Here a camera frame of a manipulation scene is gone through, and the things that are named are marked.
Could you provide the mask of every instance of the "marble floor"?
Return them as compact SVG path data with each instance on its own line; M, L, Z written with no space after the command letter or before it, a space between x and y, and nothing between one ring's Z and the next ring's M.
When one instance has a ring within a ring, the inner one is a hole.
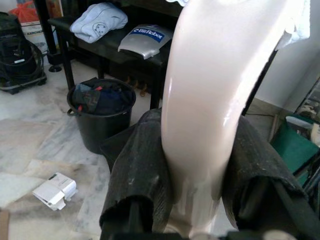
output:
M75 119L67 116L68 92L64 71L45 68L47 83L16 95L0 91L0 208L9 210L9 239L98 240L98 220L110 177L105 158L89 152L82 143ZM96 76L96 71L72 62L76 83ZM150 95L137 100L131 123L149 109ZM260 108L250 113L263 114ZM268 138L272 117L249 115ZM55 172L77 183L78 193L65 208L52 211L32 195L32 190ZM233 227L223 205L212 233L220 236Z

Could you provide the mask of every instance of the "black cable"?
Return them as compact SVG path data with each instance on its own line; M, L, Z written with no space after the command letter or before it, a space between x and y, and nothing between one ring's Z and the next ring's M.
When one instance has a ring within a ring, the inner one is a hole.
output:
M39 50L39 48L33 44L32 42L26 40L29 45L31 46L31 57L27 60L24 61L22 63L17 63L17 64L9 64L9 63L5 63L0 61L1 64L5 65L5 66L10 66L10 67L20 67L23 66L25 64L27 64L31 59L35 58L36 60L36 67L35 70L32 73L29 74L14 74L11 73L10 75L7 73L7 71L5 69L2 69L0 71L0 74L8 81L13 82L14 85L20 86L21 88L25 88L24 85L22 85L21 83L17 82L17 81L25 81L26 79L34 79L34 78L39 78L43 75L44 72L44 56L42 55L42 52Z
M20 52L21 51L21 42L23 41L23 39L21 39L20 37L13 37L13 38L10 38L10 39L3 39L3 40L1 40L1 43L3 43L3 42L14 42L15 40L18 40L18 49L19 49L19 52ZM7 62L4 62L4 61L0 60L0 64L8 66L8 67L17 67L17 66L21 66L21 65L27 64L33 58L34 58L34 56L31 55L27 60L23 61L22 63L14 63L14 64L10 64L10 63L7 63Z

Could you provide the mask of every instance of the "black machine base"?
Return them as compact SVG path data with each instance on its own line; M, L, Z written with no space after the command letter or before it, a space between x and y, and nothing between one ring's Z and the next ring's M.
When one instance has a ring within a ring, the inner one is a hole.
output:
M20 90L25 89L31 86L41 86L44 85L47 81L47 76L43 73L41 77L36 79L30 79L24 82L12 82L12 81L2 81L0 82L0 90L10 93L17 94Z

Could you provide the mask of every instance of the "white cardboard packaging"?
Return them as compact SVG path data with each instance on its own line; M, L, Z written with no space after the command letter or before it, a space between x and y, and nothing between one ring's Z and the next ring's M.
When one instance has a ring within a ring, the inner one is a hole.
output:
M77 184L71 178L56 172L47 181L33 190L32 194L53 211L63 209L77 192Z
M48 50L44 32L39 21L21 23L22 32L27 40L35 44L44 54Z

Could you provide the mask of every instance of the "white wall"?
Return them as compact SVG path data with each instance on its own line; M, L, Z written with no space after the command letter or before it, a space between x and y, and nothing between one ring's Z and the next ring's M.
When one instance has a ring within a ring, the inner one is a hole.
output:
M17 7L16 0L0 0L0 12L8 12Z
M310 20L311 37L278 51L256 98L281 108L285 107L288 98L320 53L320 0L311 0Z
M290 97L286 101L284 108L294 112L301 102L305 99L310 89L317 82L320 77L320 53L315 57L315 60L311 66L307 69L302 80L298 83L296 88L291 93Z

